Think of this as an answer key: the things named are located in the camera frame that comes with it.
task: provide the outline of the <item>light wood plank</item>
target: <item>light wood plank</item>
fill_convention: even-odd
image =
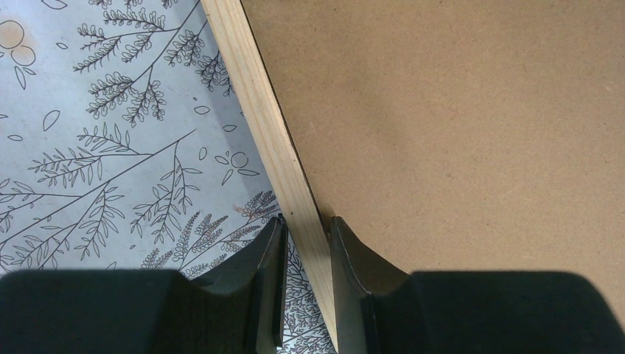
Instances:
[[[245,11],[232,0],[202,5],[336,347],[329,247]]]

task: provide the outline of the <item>brown surface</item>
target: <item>brown surface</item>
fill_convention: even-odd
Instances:
[[[625,1],[243,5],[322,212],[406,271],[578,272],[625,319]]]

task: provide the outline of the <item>black plastic part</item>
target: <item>black plastic part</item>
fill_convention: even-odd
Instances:
[[[177,271],[20,271],[0,280],[0,353],[275,353],[287,227],[193,281]]]
[[[340,354],[625,353],[625,335],[584,278],[550,271],[408,275],[331,224]]]

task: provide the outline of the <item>wooden frame edge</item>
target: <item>wooden frame edge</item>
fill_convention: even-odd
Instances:
[[[240,0],[201,2],[336,348],[329,246],[245,10]]]

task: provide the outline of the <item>cardboard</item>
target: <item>cardboard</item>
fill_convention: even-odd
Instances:
[[[323,214],[405,271],[588,277],[625,319],[625,2],[244,0]]]

